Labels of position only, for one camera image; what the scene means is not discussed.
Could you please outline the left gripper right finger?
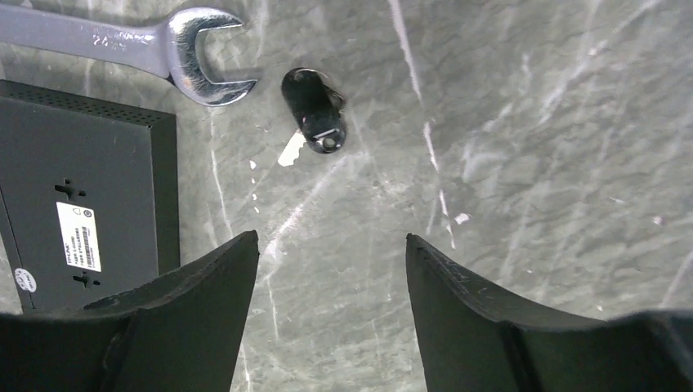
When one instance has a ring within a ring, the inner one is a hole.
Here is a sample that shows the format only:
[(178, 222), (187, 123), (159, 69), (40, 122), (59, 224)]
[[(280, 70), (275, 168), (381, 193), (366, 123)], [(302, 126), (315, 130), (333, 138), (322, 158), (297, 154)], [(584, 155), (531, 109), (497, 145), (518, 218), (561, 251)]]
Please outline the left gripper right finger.
[(609, 320), (528, 300), (406, 238), (406, 275), (430, 391), (689, 391), (692, 313)]

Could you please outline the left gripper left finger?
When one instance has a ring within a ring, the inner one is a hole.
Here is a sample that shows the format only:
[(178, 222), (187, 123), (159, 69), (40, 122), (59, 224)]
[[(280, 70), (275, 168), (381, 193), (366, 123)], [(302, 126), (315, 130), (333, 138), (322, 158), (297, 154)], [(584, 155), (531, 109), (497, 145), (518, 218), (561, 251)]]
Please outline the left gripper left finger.
[(227, 391), (259, 261), (255, 231), (77, 310), (1, 317), (4, 391)]

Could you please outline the black key fob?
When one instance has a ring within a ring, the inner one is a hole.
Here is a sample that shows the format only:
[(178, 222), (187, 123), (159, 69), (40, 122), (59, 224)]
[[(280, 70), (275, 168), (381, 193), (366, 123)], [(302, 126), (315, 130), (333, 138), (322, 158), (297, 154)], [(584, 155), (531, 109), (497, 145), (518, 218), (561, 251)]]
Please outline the black key fob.
[(307, 145), (318, 154), (343, 147), (347, 126), (342, 118), (345, 98), (315, 69), (294, 68), (283, 77), (280, 90)]

